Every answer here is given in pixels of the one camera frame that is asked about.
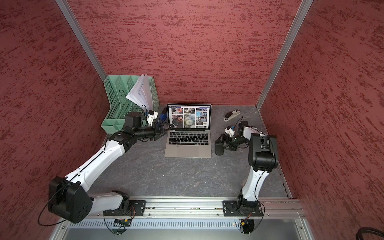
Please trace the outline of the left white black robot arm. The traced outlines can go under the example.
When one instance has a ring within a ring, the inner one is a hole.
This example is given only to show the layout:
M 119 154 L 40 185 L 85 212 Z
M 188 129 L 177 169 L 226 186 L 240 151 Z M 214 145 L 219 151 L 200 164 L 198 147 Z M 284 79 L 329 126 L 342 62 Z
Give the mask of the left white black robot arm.
M 75 224 L 98 212 L 130 214 L 133 207 L 128 194 L 112 191 L 89 195 L 88 190 L 137 141 L 156 141 L 173 129 L 173 125 L 162 120 L 145 127 L 144 118 L 140 112 L 126 114 L 123 128 L 112 134 L 97 153 L 66 177 L 55 177 L 49 184 L 48 211 Z

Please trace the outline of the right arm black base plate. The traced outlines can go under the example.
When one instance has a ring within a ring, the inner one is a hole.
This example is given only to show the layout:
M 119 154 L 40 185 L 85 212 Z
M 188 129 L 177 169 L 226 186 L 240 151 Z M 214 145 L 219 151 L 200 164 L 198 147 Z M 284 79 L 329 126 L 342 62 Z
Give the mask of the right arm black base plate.
M 260 202 L 252 201 L 223 201 L 225 217 L 262 217 L 263 208 Z

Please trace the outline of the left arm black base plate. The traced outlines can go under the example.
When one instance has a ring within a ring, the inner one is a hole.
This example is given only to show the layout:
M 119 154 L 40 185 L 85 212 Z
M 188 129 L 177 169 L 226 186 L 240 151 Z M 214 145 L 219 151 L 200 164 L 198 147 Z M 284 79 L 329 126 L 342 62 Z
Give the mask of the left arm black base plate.
M 107 210 L 104 211 L 105 216 L 128 216 L 133 217 L 142 217 L 146 209 L 146 201 L 143 200 L 129 200 L 127 207 L 123 209 L 116 210 Z

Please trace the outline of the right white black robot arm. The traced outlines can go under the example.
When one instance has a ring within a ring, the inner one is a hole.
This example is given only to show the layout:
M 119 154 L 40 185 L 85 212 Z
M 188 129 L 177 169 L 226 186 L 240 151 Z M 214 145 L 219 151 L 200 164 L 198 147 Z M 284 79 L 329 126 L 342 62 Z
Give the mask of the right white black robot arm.
M 262 210 L 259 201 L 261 188 L 267 176 L 279 164 L 277 137 L 265 134 L 244 121 L 239 123 L 237 133 L 233 127 L 225 128 L 221 139 L 224 150 L 235 152 L 243 144 L 249 149 L 250 172 L 238 195 L 236 211 L 243 216 L 260 212 Z

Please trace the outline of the black wireless mouse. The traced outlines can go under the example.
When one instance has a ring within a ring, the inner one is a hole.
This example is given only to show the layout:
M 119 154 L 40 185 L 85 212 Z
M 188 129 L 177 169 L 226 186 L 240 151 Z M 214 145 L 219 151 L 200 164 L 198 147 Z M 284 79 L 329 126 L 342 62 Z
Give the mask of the black wireless mouse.
M 221 134 L 215 141 L 215 154 L 222 156 L 224 154 L 225 134 Z

